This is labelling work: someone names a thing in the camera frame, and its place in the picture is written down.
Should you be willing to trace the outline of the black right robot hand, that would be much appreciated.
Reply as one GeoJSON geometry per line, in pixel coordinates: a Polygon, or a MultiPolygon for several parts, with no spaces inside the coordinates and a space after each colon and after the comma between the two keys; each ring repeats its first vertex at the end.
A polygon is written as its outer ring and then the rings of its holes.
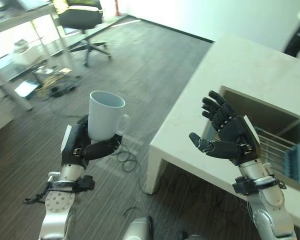
{"type": "Polygon", "coordinates": [[[189,138],[200,152],[213,158],[228,159],[235,166],[259,158],[260,143],[244,117],[237,114],[230,103],[213,90],[202,103],[202,116],[210,121],[219,140],[207,140],[191,132],[189,138]]]}

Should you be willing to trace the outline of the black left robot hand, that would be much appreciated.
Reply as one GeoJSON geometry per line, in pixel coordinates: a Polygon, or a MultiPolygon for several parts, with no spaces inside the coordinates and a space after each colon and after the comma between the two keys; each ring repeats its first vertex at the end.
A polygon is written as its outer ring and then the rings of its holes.
{"type": "Polygon", "coordinates": [[[123,136],[94,143],[88,135],[88,115],[84,115],[74,125],[66,127],[61,143],[61,165],[78,165],[87,168],[89,161],[102,159],[113,154],[121,145],[123,136]]]}

